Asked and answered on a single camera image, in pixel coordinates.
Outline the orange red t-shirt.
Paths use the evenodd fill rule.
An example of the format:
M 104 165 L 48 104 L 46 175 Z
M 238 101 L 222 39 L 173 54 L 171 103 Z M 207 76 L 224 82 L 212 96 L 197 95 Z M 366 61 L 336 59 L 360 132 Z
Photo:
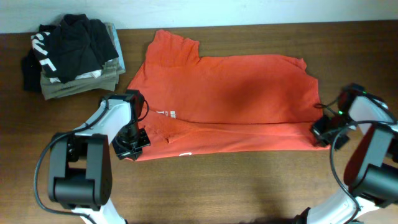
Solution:
M 140 161 L 244 151 L 314 151 L 318 80 L 301 58 L 201 57 L 198 41 L 158 30 L 129 84 L 149 104 Z

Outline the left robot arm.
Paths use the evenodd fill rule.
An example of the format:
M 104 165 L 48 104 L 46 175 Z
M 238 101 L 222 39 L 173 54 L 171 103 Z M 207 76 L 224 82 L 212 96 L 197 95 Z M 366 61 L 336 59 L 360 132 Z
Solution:
M 48 196 L 66 215 L 85 223 L 126 223 L 111 201 L 113 177 L 109 148 L 119 159 L 137 160 L 150 146 L 139 127 L 149 105 L 139 90 L 109 94 L 98 110 L 81 126 L 53 136 L 50 153 Z

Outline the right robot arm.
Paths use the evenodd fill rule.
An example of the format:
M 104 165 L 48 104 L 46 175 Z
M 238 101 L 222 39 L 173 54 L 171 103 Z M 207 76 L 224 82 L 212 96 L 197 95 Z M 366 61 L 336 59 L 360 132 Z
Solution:
M 357 223 L 365 213 L 397 203 L 397 118 L 385 101 L 351 83 L 334 100 L 338 112 L 322 116 L 310 128 L 318 146 L 328 146 L 331 172 L 339 186 L 328 200 L 297 215 L 293 223 Z M 348 131 L 360 129 L 361 142 L 346 165 L 341 179 L 334 153 L 348 141 Z

